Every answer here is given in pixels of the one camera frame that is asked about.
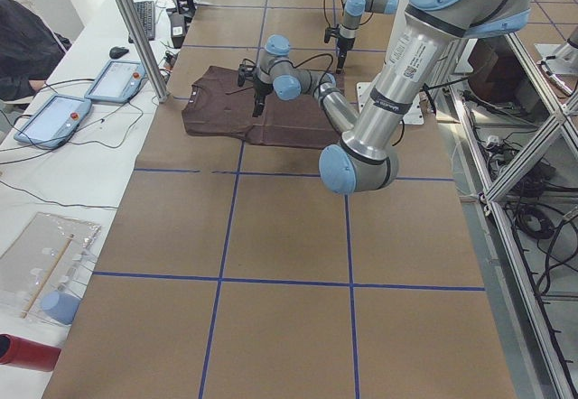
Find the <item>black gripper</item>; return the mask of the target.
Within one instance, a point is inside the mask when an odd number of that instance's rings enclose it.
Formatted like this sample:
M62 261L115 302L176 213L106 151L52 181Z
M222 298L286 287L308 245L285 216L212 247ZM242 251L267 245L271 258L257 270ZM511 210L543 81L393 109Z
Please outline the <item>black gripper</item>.
M342 25L326 27L324 31L324 42L328 43L330 38L336 39L338 50L338 61L335 69L336 73L342 73L347 58L347 53L353 48L353 30Z
M256 62L243 59L238 66L238 86L241 88L245 82L252 83L254 91L254 109L252 117L259 117L263 114L266 106L266 97L271 93L271 82L265 80L265 74Z

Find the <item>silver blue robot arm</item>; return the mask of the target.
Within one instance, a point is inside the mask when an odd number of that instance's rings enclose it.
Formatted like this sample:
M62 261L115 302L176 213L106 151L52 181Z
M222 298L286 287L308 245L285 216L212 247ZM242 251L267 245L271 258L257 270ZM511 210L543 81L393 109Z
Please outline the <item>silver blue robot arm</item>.
M363 14L401 14L406 21L362 109L341 94L331 74L296 68L289 41L278 34L268 38L253 67L239 65L238 84L252 82L254 116L263 113L271 93L283 101L314 97L340 134L339 142L320 155L322 182L333 192L351 194L380 190L396 177L398 159L390 138L448 44L522 29L530 0L407 0L404 6L398 0L343 2L341 23L325 31L327 38L336 38L341 55L351 49Z
M398 2L399 0L343 0L341 22L334 26L328 24L323 37L325 43L328 43L330 38L336 39L338 50L336 73L342 73L347 53L353 49L362 15L394 14Z

